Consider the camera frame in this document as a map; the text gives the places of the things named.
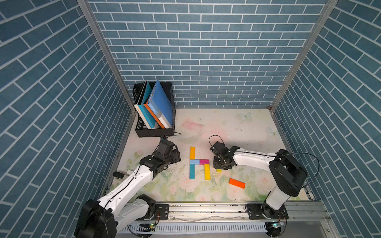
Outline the yellow long block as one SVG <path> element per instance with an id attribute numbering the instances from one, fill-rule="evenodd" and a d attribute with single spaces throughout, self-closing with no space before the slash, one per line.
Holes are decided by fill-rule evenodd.
<path id="1" fill-rule="evenodd" d="M 204 164 L 204 177 L 205 177 L 205 180 L 210 180 L 211 179 L 210 165 L 209 164 Z"/>

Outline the magenta block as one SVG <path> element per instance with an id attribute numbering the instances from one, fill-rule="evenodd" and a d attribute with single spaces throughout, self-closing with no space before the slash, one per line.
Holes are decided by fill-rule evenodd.
<path id="1" fill-rule="evenodd" d="M 209 165 L 209 160 L 201 159 L 201 160 L 199 160 L 199 164 L 200 165 Z"/>

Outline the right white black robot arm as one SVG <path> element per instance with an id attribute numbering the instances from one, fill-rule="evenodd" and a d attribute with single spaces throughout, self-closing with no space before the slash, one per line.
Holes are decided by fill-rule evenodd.
<path id="1" fill-rule="evenodd" d="M 308 172 L 287 150 L 275 153 L 248 151 L 233 146 L 230 149 L 224 143 L 214 143 L 210 151 L 214 154 L 213 166 L 216 169 L 229 170 L 234 166 L 249 166 L 272 174 L 275 187 L 269 192 L 260 207 L 260 214 L 267 219 L 286 219 L 284 203 L 290 197 L 296 197 L 302 190 Z"/>

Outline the orange block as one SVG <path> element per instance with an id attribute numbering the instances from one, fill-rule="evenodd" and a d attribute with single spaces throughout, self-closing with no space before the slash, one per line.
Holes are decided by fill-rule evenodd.
<path id="1" fill-rule="evenodd" d="M 239 187 L 239 188 L 242 188 L 242 189 L 245 189 L 245 187 L 246 187 L 246 184 L 244 182 L 238 181 L 238 180 L 233 179 L 233 178 L 229 179 L 229 184 L 236 186 L 236 187 Z"/>

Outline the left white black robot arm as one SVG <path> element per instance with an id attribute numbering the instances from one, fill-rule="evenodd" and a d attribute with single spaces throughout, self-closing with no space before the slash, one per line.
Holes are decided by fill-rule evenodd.
<path id="1" fill-rule="evenodd" d="M 131 198 L 169 165 L 180 162 L 180 152 L 173 142 L 161 138 L 155 151 L 140 160 L 139 166 L 115 189 L 103 197 L 90 199 L 82 206 L 74 230 L 76 238 L 114 238 L 137 219 L 150 219 L 156 201 L 140 195 Z"/>

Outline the teal long block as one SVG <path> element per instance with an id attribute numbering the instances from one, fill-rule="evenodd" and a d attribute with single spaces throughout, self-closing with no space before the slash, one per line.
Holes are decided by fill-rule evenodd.
<path id="1" fill-rule="evenodd" d="M 190 164 L 189 179 L 195 179 L 195 164 Z"/>

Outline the orange-yellow long block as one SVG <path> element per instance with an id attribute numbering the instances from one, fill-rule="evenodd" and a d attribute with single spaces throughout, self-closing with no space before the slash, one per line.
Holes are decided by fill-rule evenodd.
<path id="1" fill-rule="evenodd" d="M 190 148 L 190 160 L 195 159 L 195 147 Z"/>

